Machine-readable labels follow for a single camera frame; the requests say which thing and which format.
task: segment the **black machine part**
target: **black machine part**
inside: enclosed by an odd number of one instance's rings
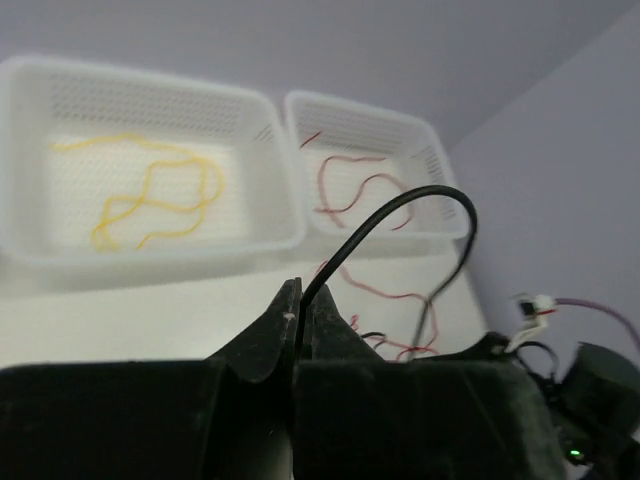
[[[569,461],[593,464],[593,478],[640,479],[640,448],[631,437],[640,426],[640,372],[629,360],[583,343],[547,400]]]
[[[508,339],[390,364],[326,286],[301,321],[301,292],[285,282],[201,361],[0,372],[0,478],[259,480],[278,424],[296,480],[564,478],[555,404],[501,353]]]

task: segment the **black wire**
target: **black wire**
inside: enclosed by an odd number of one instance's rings
[[[520,364],[529,372],[532,372],[531,367],[529,367],[529,365],[520,357],[520,355],[518,355],[518,352],[520,351],[520,349],[526,348],[526,347],[540,348],[549,354],[549,356],[551,357],[551,362],[553,363],[551,367],[551,372],[549,373],[549,377],[551,379],[555,379],[556,375],[558,374],[558,369],[560,368],[560,358],[558,357],[558,354],[554,352],[551,349],[551,347],[545,345],[544,343],[533,342],[533,341],[522,343],[512,352],[512,354],[515,355],[518,362],[520,362]]]
[[[320,291],[320,288],[327,282],[327,280],[329,280],[331,275],[335,273],[340,265],[342,265],[342,263],[347,259],[351,252],[356,249],[360,242],[362,242],[382,220],[384,220],[391,213],[409,202],[417,200],[418,198],[430,197],[434,195],[451,198],[462,205],[462,207],[466,210],[467,215],[469,215],[469,235],[467,237],[467,243],[462,250],[462,254],[458,259],[458,264],[449,274],[449,276],[447,276],[447,278],[445,278],[444,281],[440,285],[438,285],[438,287],[436,287],[436,289],[427,297],[427,301],[422,307],[422,311],[418,319],[418,324],[416,325],[416,330],[411,345],[413,348],[415,348],[418,343],[420,343],[420,338],[422,338],[422,333],[424,331],[424,326],[426,324],[427,316],[429,313],[429,306],[433,303],[436,297],[440,295],[458,276],[458,274],[462,270],[462,267],[464,267],[465,263],[469,259],[469,254],[471,253],[471,249],[473,248],[473,244],[478,233],[478,214],[476,212],[475,206],[473,205],[473,202],[471,202],[469,197],[467,197],[460,190],[453,187],[448,187],[446,185],[428,185],[425,187],[414,188],[407,192],[401,193],[397,197],[385,203],[373,214],[371,214],[371,216],[367,218],[355,232],[353,232],[353,234],[347,239],[347,241],[344,242],[342,247],[340,247],[338,251],[334,253],[333,257],[331,257],[331,259],[325,264],[325,266],[318,272],[315,278],[311,280],[311,283],[307,287],[307,290],[304,292],[302,298],[300,299],[300,316],[302,317],[303,321],[306,315],[307,308],[309,307],[309,305],[311,305],[311,302]],[[411,350],[409,352],[409,359],[412,359],[414,355],[415,351]]]
[[[385,343],[387,343],[387,335],[385,333],[382,332],[367,332],[367,333],[363,333],[362,335],[360,335],[360,338],[365,340],[367,338],[370,337],[380,337],[381,340],[378,341],[378,343],[376,343],[373,347],[374,350],[376,350],[380,345],[384,345]]]
[[[382,333],[382,332],[367,332],[367,333],[363,333],[362,335],[360,335],[361,339],[365,339],[365,338],[369,338],[369,337],[382,337],[382,338],[387,338],[387,336]]]

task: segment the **cable connector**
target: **cable connector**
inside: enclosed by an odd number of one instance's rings
[[[539,335],[549,325],[547,315],[556,311],[556,299],[549,295],[536,295],[535,297],[520,295],[517,301],[526,324],[511,338],[509,345],[504,350],[506,353],[514,351],[524,342]]]
[[[519,295],[518,307],[526,320],[533,320],[540,315],[550,315],[556,311],[556,299],[549,295]]]

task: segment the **red string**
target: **red string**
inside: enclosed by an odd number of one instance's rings
[[[319,131],[318,133],[314,134],[313,136],[309,137],[307,140],[305,140],[304,142],[302,142],[302,144],[300,145],[300,148],[303,148],[305,145],[309,144],[310,142],[312,142],[313,140],[315,140],[316,138],[318,138],[320,135],[322,134],[322,131]],[[346,162],[351,162],[351,163],[357,163],[357,162],[364,162],[364,161],[368,161],[368,162],[381,162],[383,160],[385,160],[384,158],[379,158],[379,157],[360,157],[360,158],[353,158],[353,157],[346,157],[346,156],[342,156],[342,155],[332,155],[331,157],[328,157],[327,159],[325,159],[322,162],[322,165],[320,167],[320,169],[318,170],[318,192],[320,194],[320,201],[322,203],[322,208],[317,208],[316,211],[320,212],[320,213],[326,213],[329,215],[329,217],[331,218],[331,220],[339,227],[339,228],[344,228],[344,224],[342,223],[342,221],[338,218],[338,216],[336,215],[336,213],[344,213],[347,210],[349,210],[350,208],[352,208],[360,199],[360,197],[362,196],[362,194],[364,193],[364,188],[366,186],[366,184],[375,179],[375,178],[384,178],[385,180],[390,181],[391,183],[393,183],[396,187],[398,187],[398,189],[402,192],[405,192],[407,189],[406,187],[395,177],[386,174],[386,173],[378,173],[376,175],[371,175],[370,177],[368,177],[367,179],[365,179],[361,184],[360,187],[358,188],[358,192],[356,194],[356,196],[354,197],[354,199],[351,201],[351,203],[349,205],[347,205],[344,208],[339,208],[339,209],[333,209],[329,206],[329,202],[327,199],[327,195],[326,195],[326,191],[325,191],[325,187],[324,187],[324,172],[327,168],[327,165],[329,164],[329,162],[331,160],[342,160],[342,161],[346,161]],[[409,223],[412,219],[413,219],[413,215],[414,215],[414,210],[413,210],[413,205],[409,204],[407,206],[407,210],[409,213],[409,217],[407,218],[407,220],[393,228],[393,230],[399,230],[402,227],[404,227],[407,223]],[[320,269],[322,267],[324,267],[324,265],[326,265],[327,262],[323,262],[318,269],[316,270],[316,274],[318,273],[318,271],[320,271]],[[378,290],[377,288],[372,287],[371,285],[367,285],[365,283],[362,282],[358,282],[356,280],[353,279],[353,277],[351,277],[351,274],[349,273],[349,271],[347,270],[347,268],[345,266],[341,266],[338,271],[340,272],[340,275],[342,276],[343,280],[345,282],[347,282],[349,285],[351,285],[354,288],[358,288],[360,290],[364,290],[366,292],[369,292],[373,295],[376,295],[378,297],[381,298],[386,298],[389,300],[399,300],[399,299],[403,299],[403,298],[415,298],[418,299],[420,301],[422,301],[423,303],[427,302],[427,299],[418,294],[418,293],[404,293],[404,294],[399,294],[399,295],[393,295],[393,294],[389,294],[389,293],[385,293],[381,290]],[[438,351],[435,350],[434,348],[431,348],[431,345],[433,345],[435,343],[435,341],[438,339],[439,335],[440,335],[440,331],[438,329],[438,318],[436,315],[436,310],[435,310],[435,306],[433,304],[430,305],[430,309],[432,312],[432,320],[431,320],[431,324],[432,324],[432,331],[433,331],[433,335],[431,337],[431,340],[429,340],[429,342],[422,347],[411,347],[410,345],[405,345],[402,343],[398,343],[395,342],[393,340],[389,340],[388,338],[385,337],[378,337],[378,336],[373,336],[373,337],[368,337],[368,338],[372,338],[372,339],[377,339],[378,344],[380,345],[382,343],[385,343],[387,345],[391,345],[397,348],[402,348],[403,350],[397,355],[396,357],[396,361],[400,361],[402,359],[402,356],[405,355],[408,352],[411,351],[416,351],[419,353],[425,353],[425,352],[429,352],[432,353],[434,355],[438,355]],[[356,315],[352,315],[351,316],[351,322],[350,322],[350,326],[351,328],[353,328],[354,331],[358,331],[358,320],[359,320],[359,316]]]
[[[322,264],[320,264],[320,266],[316,270],[316,274],[320,271],[320,269],[322,267],[324,267],[326,265],[326,263],[327,262],[323,262]],[[351,276],[351,274],[347,270],[347,267],[344,267],[344,266],[340,267],[338,269],[338,272],[340,273],[340,276],[342,277],[342,279],[346,283],[351,285],[352,287],[355,287],[355,288],[360,289],[360,290],[364,290],[365,292],[369,292],[369,293],[371,293],[373,295],[376,295],[378,297],[381,297],[381,298],[386,298],[386,299],[389,299],[389,300],[400,300],[400,299],[403,299],[403,298],[415,298],[417,300],[422,301],[423,303],[425,303],[427,301],[427,299],[424,296],[422,296],[422,295],[420,295],[418,293],[403,293],[403,294],[394,295],[394,294],[390,294],[390,293],[386,293],[386,292],[383,292],[381,290],[378,290],[377,288],[374,288],[371,285],[367,285],[365,283],[358,282],[357,280],[353,279],[353,277]],[[418,346],[418,347],[412,348],[411,345],[405,345],[403,343],[398,343],[398,342],[395,342],[393,340],[389,340],[387,338],[382,338],[382,337],[378,337],[378,336],[372,336],[372,337],[368,337],[368,338],[379,339],[378,341],[381,341],[381,343],[385,343],[387,345],[391,345],[391,346],[394,346],[394,347],[402,348],[403,351],[400,352],[400,354],[398,355],[398,357],[400,357],[400,358],[405,353],[410,352],[410,351],[414,351],[414,350],[416,352],[420,352],[420,353],[430,352],[430,353],[433,353],[435,355],[438,355],[439,354],[438,351],[431,347],[435,343],[435,341],[438,339],[438,337],[440,336],[440,330],[438,329],[438,316],[436,314],[436,309],[435,309],[435,306],[433,304],[431,304],[430,309],[431,309],[431,325],[432,325],[433,334],[431,336],[431,339],[424,346]],[[358,331],[358,329],[359,329],[359,325],[358,325],[358,320],[359,319],[360,319],[360,316],[357,315],[357,314],[351,316],[350,326],[351,326],[351,328],[353,328],[354,331]]]
[[[300,148],[303,148],[305,145],[309,144],[310,142],[312,142],[313,140],[318,138],[321,134],[322,134],[322,130],[319,131],[318,133],[316,133],[315,135],[309,137],[307,140],[302,142],[302,144],[300,145]],[[339,208],[339,209],[331,208],[331,206],[329,205],[329,200],[327,198],[327,192],[326,192],[326,188],[325,188],[325,184],[324,184],[325,171],[326,171],[327,166],[329,165],[329,162],[331,160],[341,160],[341,161],[349,162],[349,163],[358,163],[358,162],[382,162],[383,160],[386,160],[386,159],[383,158],[383,157],[360,157],[360,158],[354,158],[354,157],[347,157],[347,156],[344,156],[344,155],[332,155],[332,156],[326,158],[322,162],[322,165],[320,166],[320,169],[318,170],[318,179],[317,179],[317,182],[318,182],[318,193],[320,195],[320,203],[322,203],[322,207],[321,208],[316,208],[316,212],[328,214],[329,218],[331,219],[331,221],[333,223],[335,223],[335,225],[338,228],[344,228],[345,225],[340,220],[340,218],[336,215],[336,213],[344,213],[344,212],[348,211],[349,209],[351,209],[358,202],[358,200],[360,200],[360,197],[364,193],[365,186],[371,180],[374,180],[376,178],[383,178],[383,179],[388,180],[389,182],[393,183],[398,188],[398,190],[400,190],[400,192],[406,192],[407,191],[407,187],[405,187],[402,184],[402,182],[400,182],[400,180],[398,180],[394,176],[389,175],[387,173],[378,173],[376,175],[371,175],[370,177],[365,179],[360,184],[360,186],[358,187],[358,192],[357,192],[355,198],[351,201],[351,203],[349,205],[347,205],[344,208]],[[407,210],[408,210],[408,213],[409,213],[409,217],[407,218],[407,220],[405,220],[405,222],[402,223],[401,225],[398,225],[397,227],[392,228],[391,229],[392,231],[400,230],[402,227],[404,227],[407,223],[409,223],[413,219],[414,206],[412,204],[407,205]]]
[[[328,162],[327,160],[325,160],[323,162],[323,166],[326,165]],[[358,159],[354,159],[354,161],[360,161],[363,160],[362,158],[358,158]],[[322,167],[320,168],[320,170],[318,171],[318,191],[320,192],[320,201],[322,202],[323,205],[327,205],[327,196],[326,196],[326,191],[324,188],[324,184],[323,184],[323,180],[321,177],[321,172],[322,172]],[[370,177],[367,177],[367,179],[362,182],[360,184],[360,187],[358,188],[358,193],[356,194],[356,196],[353,198],[353,200],[351,201],[351,203],[349,205],[347,205],[344,208],[316,208],[316,212],[320,212],[320,213],[328,213],[329,214],[329,218],[331,218],[331,220],[333,220],[333,223],[336,224],[336,226],[338,226],[339,228],[344,228],[344,223],[342,223],[342,221],[340,221],[340,219],[338,218],[337,215],[335,215],[336,213],[344,213],[347,210],[349,210],[351,207],[353,207],[356,202],[358,200],[360,200],[360,197],[362,196],[362,194],[364,193],[364,187],[367,185],[367,183],[369,183],[369,181],[374,180],[376,178],[384,178],[385,180],[390,181],[391,183],[393,183],[396,187],[398,187],[398,189],[401,192],[406,192],[407,189],[405,188],[404,185],[402,185],[402,183],[400,183],[398,181],[397,178],[389,175],[388,173],[376,173],[375,175],[371,175]],[[407,210],[409,211],[409,216],[407,217],[407,219],[404,221],[404,223],[398,225],[397,227],[392,228],[392,231],[396,231],[396,230],[400,230],[402,227],[404,227],[407,223],[409,223],[412,219],[413,219],[413,215],[414,215],[414,207],[413,204],[408,204],[407,205]]]
[[[307,138],[304,142],[302,142],[302,145],[300,145],[300,148],[304,147],[307,143],[311,143],[313,142],[316,138],[318,138],[320,135],[322,135],[322,130],[320,130],[318,133],[315,133],[314,135],[312,135],[311,137]]]

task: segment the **yellow string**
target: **yellow string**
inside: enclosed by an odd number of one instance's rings
[[[52,145],[51,148],[57,152],[69,152],[69,151],[79,150],[79,149],[91,147],[93,145],[98,145],[102,143],[120,142],[125,140],[135,142],[143,148],[150,148],[155,150],[169,150],[176,153],[182,153],[184,155],[187,155],[189,158],[186,160],[179,160],[179,161],[157,161],[157,162],[151,163],[146,170],[142,192],[137,197],[132,195],[114,195],[109,197],[105,201],[105,204],[102,210],[102,215],[100,216],[100,223],[96,225],[91,231],[91,236],[90,236],[91,243],[93,243],[96,249],[101,251],[104,251],[107,249],[119,250],[120,245],[111,237],[107,227],[115,222],[118,222],[124,218],[131,216],[142,205],[151,205],[154,207],[163,208],[165,210],[169,210],[173,212],[182,212],[182,213],[190,213],[199,209],[200,214],[199,214],[198,220],[191,227],[185,230],[157,231],[157,232],[151,232],[147,234],[142,239],[142,241],[137,245],[136,250],[139,250],[140,248],[142,248],[145,245],[145,243],[153,237],[182,237],[195,231],[204,221],[205,214],[206,214],[206,207],[210,203],[217,200],[222,194],[222,192],[224,191],[224,186],[225,186],[224,175],[222,174],[222,171],[220,170],[218,165],[216,165],[215,162],[207,158],[200,157],[196,155],[193,151],[187,148],[179,147],[177,145],[159,143],[159,142],[150,142],[146,140],[144,137],[142,137],[141,135],[137,135],[134,133],[124,133],[121,135],[95,137],[89,140],[85,140],[83,142],[78,142],[70,145],[56,144],[56,145]],[[197,164],[200,166],[201,175],[200,175],[200,186],[198,190],[200,202],[198,204],[193,205],[191,207],[183,207],[181,205],[175,205],[172,203],[147,198],[147,194],[149,193],[149,189],[151,187],[151,178],[152,178],[153,169],[155,167],[158,167],[158,166],[180,167],[180,166],[190,165],[190,164]],[[206,198],[207,167],[211,167],[213,169],[213,172],[216,176],[216,180],[218,184],[216,192],[209,198]],[[127,210],[125,210],[124,212],[114,217],[111,217],[110,216],[111,205],[114,202],[132,202],[133,205],[129,207]]]

